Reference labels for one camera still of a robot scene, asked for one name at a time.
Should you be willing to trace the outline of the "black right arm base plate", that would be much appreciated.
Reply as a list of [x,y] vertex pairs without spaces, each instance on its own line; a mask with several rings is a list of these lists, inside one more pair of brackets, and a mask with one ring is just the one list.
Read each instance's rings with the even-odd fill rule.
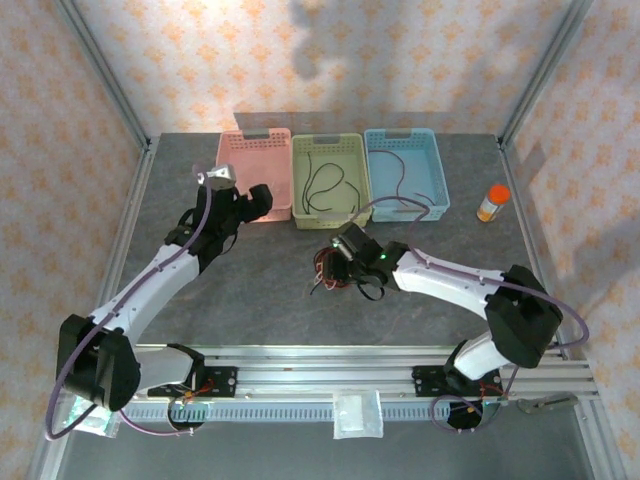
[[500,396],[504,393],[498,370],[490,371],[479,380],[469,380],[453,367],[418,365],[412,369],[415,394],[418,397],[455,395],[458,397]]

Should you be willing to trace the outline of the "orange-lid pill bottle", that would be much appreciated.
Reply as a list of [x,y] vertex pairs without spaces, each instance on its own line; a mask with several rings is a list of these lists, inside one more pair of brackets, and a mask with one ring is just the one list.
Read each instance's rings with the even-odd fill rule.
[[493,221],[510,199],[511,192],[507,186],[492,185],[476,211],[477,218],[485,223]]

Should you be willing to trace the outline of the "aluminium mounting rail beams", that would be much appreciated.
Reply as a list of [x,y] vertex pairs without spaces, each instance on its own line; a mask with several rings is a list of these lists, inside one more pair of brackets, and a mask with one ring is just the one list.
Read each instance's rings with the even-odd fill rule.
[[[234,367],[235,397],[248,402],[319,402],[343,390],[376,390],[384,401],[408,402],[420,394],[423,381],[413,371],[441,366],[452,353],[444,346],[212,346],[197,347],[208,367]],[[535,369],[503,366],[485,380],[481,395],[533,400],[574,394],[599,396],[585,360],[569,360],[557,351],[543,355]]]

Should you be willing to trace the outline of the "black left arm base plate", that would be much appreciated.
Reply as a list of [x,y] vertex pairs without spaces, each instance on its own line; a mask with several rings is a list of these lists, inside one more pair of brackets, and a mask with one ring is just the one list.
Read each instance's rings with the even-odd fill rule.
[[195,374],[191,392],[195,398],[234,398],[238,371],[233,366],[204,366]]

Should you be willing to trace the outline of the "aluminium table side rail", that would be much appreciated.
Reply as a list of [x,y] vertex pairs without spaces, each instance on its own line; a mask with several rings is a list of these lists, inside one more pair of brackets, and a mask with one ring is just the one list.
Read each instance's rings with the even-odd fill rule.
[[118,292],[118,285],[159,141],[159,137],[152,137],[140,152],[138,164],[128,189],[112,249],[97,294],[95,307],[101,307],[108,303]]
[[547,158],[539,144],[524,154],[519,152],[514,143],[500,144],[500,147],[533,273],[548,294],[560,298],[554,292],[555,268],[546,257],[549,245],[542,226],[540,208],[536,205],[537,196],[531,190]]

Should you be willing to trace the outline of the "plastic bag white contents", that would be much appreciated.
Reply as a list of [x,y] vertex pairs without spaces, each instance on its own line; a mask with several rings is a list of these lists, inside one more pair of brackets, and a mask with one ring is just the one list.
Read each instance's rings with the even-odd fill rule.
[[333,439],[382,438],[384,420],[378,390],[333,394]]

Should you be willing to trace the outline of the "plastic bag green contents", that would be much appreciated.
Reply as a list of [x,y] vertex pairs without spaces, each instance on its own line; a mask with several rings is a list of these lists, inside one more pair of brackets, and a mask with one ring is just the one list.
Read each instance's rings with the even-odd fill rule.
[[120,425],[119,414],[96,406],[90,401],[78,396],[74,398],[70,411],[64,418],[61,426],[63,428],[68,427],[90,407],[94,407],[94,410],[92,410],[74,430],[101,437],[115,438]]

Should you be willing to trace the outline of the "blue perforated plastic basket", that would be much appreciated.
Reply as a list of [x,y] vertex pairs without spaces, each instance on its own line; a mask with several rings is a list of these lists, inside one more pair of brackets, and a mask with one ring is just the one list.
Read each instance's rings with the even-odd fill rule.
[[436,136],[428,128],[368,129],[364,145],[376,223],[438,221],[450,207]]

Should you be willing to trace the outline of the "green perforated plastic basket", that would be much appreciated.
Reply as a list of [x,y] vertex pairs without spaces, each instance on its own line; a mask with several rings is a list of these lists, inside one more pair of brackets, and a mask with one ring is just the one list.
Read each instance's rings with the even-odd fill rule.
[[334,229],[350,219],[365,226],[372,200],[364,143],[358,133],[292,137],[292,215],[300,230]]

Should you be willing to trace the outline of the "pink perforated plastic basket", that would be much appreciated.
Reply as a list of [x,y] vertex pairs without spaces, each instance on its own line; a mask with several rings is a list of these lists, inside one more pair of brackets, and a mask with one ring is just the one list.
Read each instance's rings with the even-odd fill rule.
[[216,164],[229,164],[236,188],[266,184],[273,197],[270,212],[259,222],[288,221],[292,208],[292,135],[287,128],[226,131],[220,135]]

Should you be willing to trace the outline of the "grey metal hand tool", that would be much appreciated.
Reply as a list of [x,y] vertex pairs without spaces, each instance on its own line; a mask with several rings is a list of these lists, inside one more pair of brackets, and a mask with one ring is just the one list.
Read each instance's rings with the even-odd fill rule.
[[543,414],[563,408],[573,408],[579,403],[577,396],[569,392],[555,393],[535,399],[519,399],[519,410],[525,414]]

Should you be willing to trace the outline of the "aluminium frame post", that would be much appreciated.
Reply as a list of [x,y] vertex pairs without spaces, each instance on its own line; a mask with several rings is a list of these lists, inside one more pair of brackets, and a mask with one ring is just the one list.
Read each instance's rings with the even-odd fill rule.
[[502,151],[506,151],[514,142],[521,125],[582,25],[593,2],[594,0],[571,0],[567,13],[552,36],[502,133],[497,137]]
[[150,137],[142,126],[138,115],[134,111],[131,102],[111,68],[108,59],[96,40],[88,22],[76,4],[76,1],[52,1],[71,32],[79,41],[81,50],[91,67],[96,72],[107,92],[107,95],[113,102],[134,141],[141,148],[146,148],[150,144]]

